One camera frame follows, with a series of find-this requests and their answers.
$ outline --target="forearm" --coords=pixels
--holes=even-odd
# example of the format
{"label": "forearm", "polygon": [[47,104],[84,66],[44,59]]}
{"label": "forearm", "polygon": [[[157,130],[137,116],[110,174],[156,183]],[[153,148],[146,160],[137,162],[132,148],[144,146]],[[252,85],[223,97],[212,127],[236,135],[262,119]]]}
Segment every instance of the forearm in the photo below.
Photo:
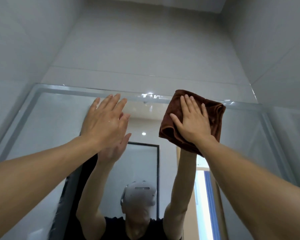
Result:
{"label": "forearm", "polygon": [[196,154],[181,150],[176,178],[173,183],[171,205],[185,212],[188,208],[196,179]]}
{"label": "forearm", "polygon": [[298,227],[300,233],[300,188],[215,139],[201,140],[196,146],[204,154],[233,209],[255,237],[260,230],[288,237],[295,232],[294,227]]}
{"label": "forearm", "polygon": [[56,148],[1,162],[0,237],[101,145],[91,148],[83,137],[77,137]]}
{"label": "forearm", "polygon": [[97,161],[95,168],[84,186],[77,209],[78,218],[83,218],[87,216],[87,214],[95,215],[97,213],[103,196],[104,187],[112,167],[112,163],[101,163],[100,161]]}

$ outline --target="microfiber cloth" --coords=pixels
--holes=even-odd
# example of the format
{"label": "microfiber cloth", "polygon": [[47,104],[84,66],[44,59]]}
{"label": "microfiber cloth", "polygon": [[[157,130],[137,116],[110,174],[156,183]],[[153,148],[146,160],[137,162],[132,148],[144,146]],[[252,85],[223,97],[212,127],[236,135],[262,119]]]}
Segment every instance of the microfiber cloth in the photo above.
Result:
{"label": "microfiber cloth", "polygon": [[208,100],[204,97],[201,97],[193,92],[189,92],[186,90],[176,90],[175,94],[173,95],[168,105],[167,111],[164,114],[163,120],[161,122],[159,137],[169,140],[171,143],[175,144],[181,149],[202,156],[201,152],[193,143],[186,141],[181,136],[176,125],[173,123],[170,117],[170,114],[175,114],[180,120],[180,122],[181,123],[183,122],[183,114],[181,109],[180,97],[185,96],[186,94],[188,94],[189,97],[193,96],[201,112],[202,112],[201,104],[203,103],[205,104],[208,112],[211,134],[216,138],[218,142],[220,142],[222,116],[226,110],[226,107],[222,103]]}

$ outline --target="vr headset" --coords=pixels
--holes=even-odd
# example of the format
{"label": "vr headset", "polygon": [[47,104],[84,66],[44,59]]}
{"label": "vr headset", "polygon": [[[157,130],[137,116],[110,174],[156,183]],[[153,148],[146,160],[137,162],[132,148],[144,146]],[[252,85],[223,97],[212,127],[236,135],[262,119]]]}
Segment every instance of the vr headset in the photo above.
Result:
{"label": "vr headset", "polygon": [[122,193],[120,205],[124,202],[131,203],[145,203],[147,206],[154,206],[156,204],[157,189],[147,181],[132,182],[128,184]]}

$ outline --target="blue curtain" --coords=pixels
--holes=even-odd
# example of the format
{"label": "blue curtain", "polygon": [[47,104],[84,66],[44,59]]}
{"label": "blue curtain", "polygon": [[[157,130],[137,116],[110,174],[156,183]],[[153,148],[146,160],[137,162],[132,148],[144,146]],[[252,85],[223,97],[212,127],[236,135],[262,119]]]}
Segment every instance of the blue curtain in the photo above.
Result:
{"label": "blue curtain", "polygon": [[212,190],[209,171],[204,171],[204,179],[206,181],[206,189],[207,189],[207,195],[208,195],[208,204],[209,204],[209,211],[210,211],[210,220],[211,220],[211,226],[212,226],[213,240],[220,240],[218,219],[217,219],[217,214],[216,214],[216,207],[215,207],[214,200],[213,200],[213,190]]}

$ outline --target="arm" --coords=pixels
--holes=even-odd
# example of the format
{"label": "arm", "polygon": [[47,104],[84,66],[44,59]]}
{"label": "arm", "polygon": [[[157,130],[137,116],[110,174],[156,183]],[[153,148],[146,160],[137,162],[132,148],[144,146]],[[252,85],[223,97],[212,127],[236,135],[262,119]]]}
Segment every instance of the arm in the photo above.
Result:
{"label": "arm", "polygon": [[87,129],[69,143],[0,163],[0,237],[34,208],[78,166],[124,137],[128,115],[121,111],[126,99],[108,96],[99,108],[92,104]]}
{"label": "arm", "polygon": [[181,150],[176,178],[173,183],[171,202],[163,217],[163,229],[170,240],[182,237],[183,222],[196,179],[197,155]]}
{"label": "arm", "polygon": [[115,147],[106,148],[98,154],[96,167],[84,186],[76,216],[87,240],[99,240],[106,230],[105,218],[98,208],[109,173],[126,149],[130,137],[131,133]]}
{"label": "arm", "polygon": [[233,209],[255,239],[300,239],[300,188],[253,164],[211,136],[207,111],[181,97],[182,136],[194,143]]}

